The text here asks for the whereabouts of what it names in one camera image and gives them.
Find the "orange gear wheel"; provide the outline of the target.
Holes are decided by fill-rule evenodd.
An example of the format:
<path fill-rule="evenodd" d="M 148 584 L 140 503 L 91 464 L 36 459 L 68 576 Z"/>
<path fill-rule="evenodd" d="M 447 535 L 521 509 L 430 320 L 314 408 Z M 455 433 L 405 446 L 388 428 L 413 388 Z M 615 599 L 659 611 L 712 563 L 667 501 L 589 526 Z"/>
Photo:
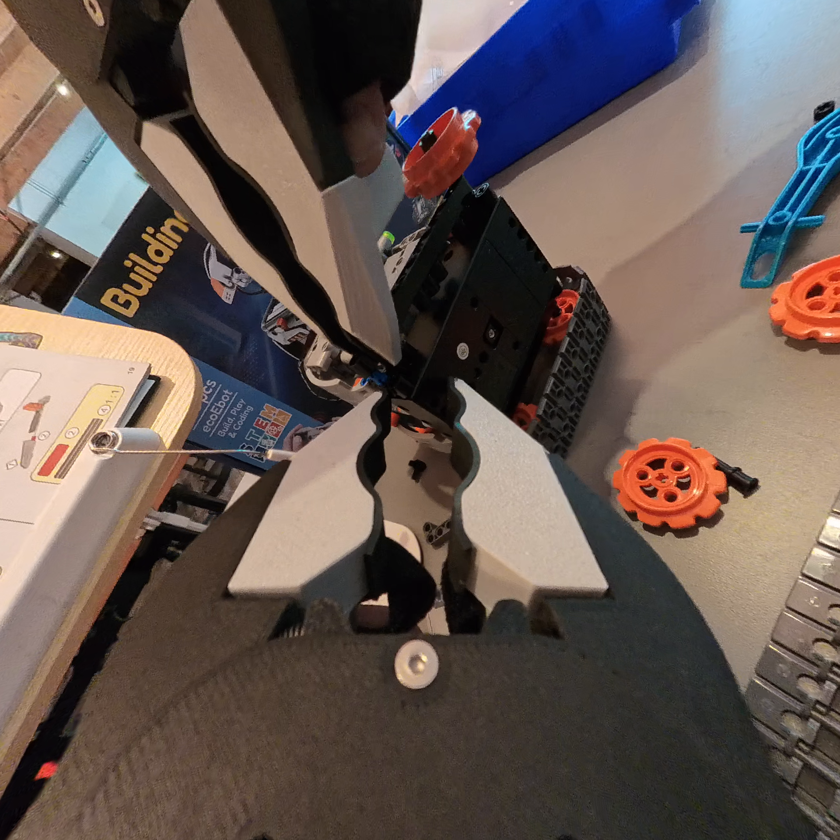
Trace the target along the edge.
<path fill-rule="evenodd" d="M 673 531 L 714 517 L 728 493 L 716 457 L 677 437 L 648 438 L 625 451 L 612 487 L 626 513 L 649 527 Z"/>
<path fill-rule="evenodd" d="M 769 315 L 788 338 L 839 343 L 839 256 L 805 266 L 777 286 Z"/>
<path fill-rule="evenodd" d="M 451 108 L 426 130 L 408 153 L 403 168 L 407 198 L 433 200 L 447 192 L 476 158 L 479 114 Z"/>

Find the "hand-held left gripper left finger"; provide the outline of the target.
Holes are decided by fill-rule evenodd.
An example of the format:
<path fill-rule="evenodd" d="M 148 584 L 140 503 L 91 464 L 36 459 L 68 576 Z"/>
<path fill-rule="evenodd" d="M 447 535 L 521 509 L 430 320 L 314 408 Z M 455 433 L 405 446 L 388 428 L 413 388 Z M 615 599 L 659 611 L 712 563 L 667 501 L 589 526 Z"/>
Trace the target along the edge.
<path fill-rule="evenodd" d="M 329 600 L 351 615 L 372 592 L 366 561 L 385 536 L 375 483 L 390 429 L 390 399 L 375 392 L 290 458 L 229 594 Z"/>

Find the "teal plastic wrench tool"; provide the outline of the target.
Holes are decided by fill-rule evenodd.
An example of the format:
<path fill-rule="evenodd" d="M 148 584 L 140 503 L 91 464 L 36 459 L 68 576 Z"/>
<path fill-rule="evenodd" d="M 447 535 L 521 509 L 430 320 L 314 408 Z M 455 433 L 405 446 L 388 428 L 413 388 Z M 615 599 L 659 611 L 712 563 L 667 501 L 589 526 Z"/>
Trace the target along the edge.
<path fill-rule="evenodd" d="M 820 103 L 813 124 L 798 141 L 794 171 L 767 213 L 743 224 L 740 233 L 752 241 L 744 261 L 740 288 L 771 287 L 796 232 L 823 225 L 812 208 L 839 173 L 839 111 L 835 100 Z"/>

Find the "blue plastic bin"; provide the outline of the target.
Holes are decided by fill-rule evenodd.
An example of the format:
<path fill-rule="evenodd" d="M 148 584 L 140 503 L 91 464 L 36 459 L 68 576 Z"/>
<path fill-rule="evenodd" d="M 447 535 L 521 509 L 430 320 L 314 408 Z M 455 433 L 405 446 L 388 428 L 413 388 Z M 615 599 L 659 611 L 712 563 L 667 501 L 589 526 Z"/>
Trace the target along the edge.
<path fill-rule="evenodd" d="M 698 5 L 526 2 L 396 127 L 414 143 L 448 109 L 476 111 L 477 186 L 672 64 Z"/>

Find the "wooden desk riser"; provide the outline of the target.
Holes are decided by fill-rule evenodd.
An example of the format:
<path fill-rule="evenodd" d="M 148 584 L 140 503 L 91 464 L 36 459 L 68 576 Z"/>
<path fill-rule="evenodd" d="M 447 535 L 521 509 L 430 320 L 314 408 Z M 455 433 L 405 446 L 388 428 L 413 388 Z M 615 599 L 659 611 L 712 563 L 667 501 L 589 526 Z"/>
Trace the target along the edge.
<path fill-rule="evenodd" d="M 150 429 L 163 449 L 182 449 L 202 404 L 203 382 L 192 358 L 178 344 L 154 332 L 6 305 L 2 306 L 1 326 L 10 332 L 40 335 L 40 350 L 148 363 L 161 384 L 140 416 L 141 426 L 130 429 Z M 186 456 L 159 461 L 156 470 L 147 473 L 122 528 L 87 578 L 28 689 L 17 719 L 19 727 L 15 735 L 8 736 L 6 750 L 2 750 L 1 740 L 2 791 L 12 780 L 59 694 L 73 658 L 140 544 L 143 520 L 163 500 L 185 461 Z"/>

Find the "white book stand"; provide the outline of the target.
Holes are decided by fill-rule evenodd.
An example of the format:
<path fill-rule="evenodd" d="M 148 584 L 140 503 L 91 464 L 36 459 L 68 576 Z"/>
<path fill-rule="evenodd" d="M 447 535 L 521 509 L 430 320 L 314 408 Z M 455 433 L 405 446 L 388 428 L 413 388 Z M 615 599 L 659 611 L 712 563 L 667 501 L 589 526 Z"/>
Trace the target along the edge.
<path fill-rule="evenodd" d="M 80 435 L 57 448 L 35 435 L 24 466 L 22 432 L 2 432 L 2 750 L 40 666 L 133 498 L 159 461 L 219 458 L 234 449 L 163 449 L 150 429 L 115 429 L 98 444 Z"/>

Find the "instruction booklet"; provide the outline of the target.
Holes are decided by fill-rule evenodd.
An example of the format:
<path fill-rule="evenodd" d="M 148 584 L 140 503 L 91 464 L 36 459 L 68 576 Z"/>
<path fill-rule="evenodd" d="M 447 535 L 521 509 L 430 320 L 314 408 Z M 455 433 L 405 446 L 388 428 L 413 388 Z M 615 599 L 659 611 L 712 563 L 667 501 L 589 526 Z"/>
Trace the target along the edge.
<path fill-rule="evenodd" d="M 2 346 L 2 541 L 35 524 L 91 436 L 119 424 L 150 373 L 141 361 Z"/>

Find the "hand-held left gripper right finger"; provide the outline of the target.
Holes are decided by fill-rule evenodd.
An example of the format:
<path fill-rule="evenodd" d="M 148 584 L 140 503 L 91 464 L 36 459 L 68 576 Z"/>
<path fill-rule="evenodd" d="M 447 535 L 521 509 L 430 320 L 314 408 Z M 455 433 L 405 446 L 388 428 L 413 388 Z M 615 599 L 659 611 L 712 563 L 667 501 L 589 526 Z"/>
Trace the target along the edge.
<path fill-rule="evenodd" d="M 468 384 L 448 385 L 459 478 L 447 552 L 449 628 L 561 628 L 551 602 L 608 583 L 549 454 Z"/>

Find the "robot kit box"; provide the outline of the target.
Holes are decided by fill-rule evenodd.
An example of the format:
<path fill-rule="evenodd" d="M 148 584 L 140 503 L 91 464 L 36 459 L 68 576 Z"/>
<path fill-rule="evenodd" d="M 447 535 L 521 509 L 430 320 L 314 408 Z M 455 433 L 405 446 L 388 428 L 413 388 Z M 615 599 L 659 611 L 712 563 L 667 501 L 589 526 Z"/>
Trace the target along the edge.
<path fill-rule="evenodd" d="M 178 344 L 203 382 L 187 446 L 227 450 L 247 470 L 266 469 L 270 449 L 297 452 L 350 410 L 305 376 L 308 326 L 150 190 L 64 313 Z"/>

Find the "grey toy robot vehicle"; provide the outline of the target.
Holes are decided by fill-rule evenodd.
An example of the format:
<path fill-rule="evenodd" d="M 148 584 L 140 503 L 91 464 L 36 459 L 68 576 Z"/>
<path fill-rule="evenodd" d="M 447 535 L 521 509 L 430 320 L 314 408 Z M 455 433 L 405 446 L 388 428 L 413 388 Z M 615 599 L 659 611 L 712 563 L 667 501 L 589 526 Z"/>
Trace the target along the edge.
<path fill-rule="evenodd" d="M 402 358 L 375 367 L 318 335 L 301 362 L 312 389 L 347 403 L 386 392 L 394 426 L 447 452 L 458 379 L 567 456 L 612 327 L 585 272 L 552 268 L 509 204 L 464 177 L 384 268 Z"/>

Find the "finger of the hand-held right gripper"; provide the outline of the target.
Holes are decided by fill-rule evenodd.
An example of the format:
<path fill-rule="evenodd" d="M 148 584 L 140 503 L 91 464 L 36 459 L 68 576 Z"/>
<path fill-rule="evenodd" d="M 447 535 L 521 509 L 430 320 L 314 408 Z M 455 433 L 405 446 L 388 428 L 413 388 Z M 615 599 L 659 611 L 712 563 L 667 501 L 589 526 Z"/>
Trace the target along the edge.
<path fill-rule="evenodd" d="M 145 122 L 141 150 L 207 235 L 272 295 L 346 349 L 328 291 L 338 279 L 316 185 L 277 115 Z"/>
<path fill-rule="evenodd" d="M 198 95 L 197 112 L 188 113 L 206 124 L 213 118 L 229 118 L 236 128 L 245 126 L 247 113 L 273 112 L 281 121 L 242 49 L 235 46 L 233 30 L 220 11 L 210 12 L 206 22 L 187 23 L 185 35 L 188 80 L 196 81 Z M 399 167 L 385 146 L 381 164 L 365 178 L 351 174 L 334 185 L 312 181 L 320 195 L 329 251 L 338 271 L 328 295 L 346 332 L 346 349 L 316 330 L 339 350 L 361 355 L 374 366 L 394 364 L 401 358 L 399 330 L 376 241 L 401 201 Z"/>

